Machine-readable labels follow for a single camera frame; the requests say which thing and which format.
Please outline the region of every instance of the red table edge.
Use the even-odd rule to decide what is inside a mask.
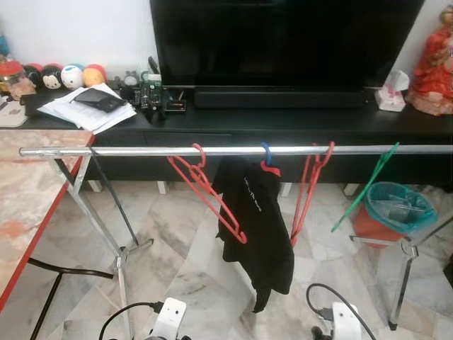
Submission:
[[[91,146],[93,144],[93,142],[94,142],[94,135],[91,135],[90,140],[87,143],[87,146]],[[77,172],[79,171],[79,168],[81,166],[81,163],[82,163],[82,157],[79,157],[79,159],[77,159],[77,162],[74,165],[74,168],[71,171],[72,176],[75,176],[77,174]],[[49,211],[47,211],[47,214],[44,216],[44,219],[42,220],[40,226],[38,227],[38,230],[36,231],[35,236],[31,240],[30,245],[28,246],[27,250],[23,254],[22,259],[19,261],[13,275],[9,279],[9,282],[6,285],[5,290],[3,291],[3,294],[0,297],[0,312],[5,307],[9,296],[13,292],[14,286],[17,284],[17,281],[18,281],[19,277],[21,276],[23,269],[25,268],[25,265],[28,262],[28,259],[31,257],[31,254],[35,250],[35,247],[38,244],[38,241],[41,238],[42,233],[44,232],[46,226],[49,224],[49,221],[52,218],[52,215],[55,213],[55,210],[57,209],[58,205],[61,203],[63,196],[66,193],[67,189],[68,189],[68,183],[66,182],[60,189],[57,197],[54,199],[52,205],[50,206]]]

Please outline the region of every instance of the soundbar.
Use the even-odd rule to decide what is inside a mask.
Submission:
[[[200,86],[195,88],[197,108],[359,108],[370,92],[358,89],[304,90],[265,86]]]

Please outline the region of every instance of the stack of papers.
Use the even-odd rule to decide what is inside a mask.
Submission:
[[[119,98],[119,96],[105,84],[94,85],[92,87]],[[92,108],[85,104],[72,101],[76,96],[86,90],[88,89],[79,88],[65,97],[55,99],[38,110],[74,123],[78,128],[92,131],[94,135],[137,114],[129,103],[120,106],[110,113],[106,113],[97,108]]]

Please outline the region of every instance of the white wall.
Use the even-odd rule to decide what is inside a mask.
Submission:
[[[395,69],[412,75],[448,3],[425,0]],[[0,0],[0,27],[24,64],[102,64],[110,78],[157,60],[149,0]]]

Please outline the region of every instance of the metal rail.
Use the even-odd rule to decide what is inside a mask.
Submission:
[[[337,146],[335,155],[348,154],[383,154],[389,152],[393,145],[355,145]],[[200,152],[194,147],[94,147],[96,156],[104,157],[164,157],[164,156],[197,156]],[[297,156],[308,154],[325,154],[328,147],[271,147],[275,155]],[[262,147],[204,147],[207,156],[246,156],[265,154]],[[92,156],[93,152],[88,147],[41,147],[22,148],[19,153],[24,157],[80,157]],[[453,154],[453,145],[400,145],[395,154]]]

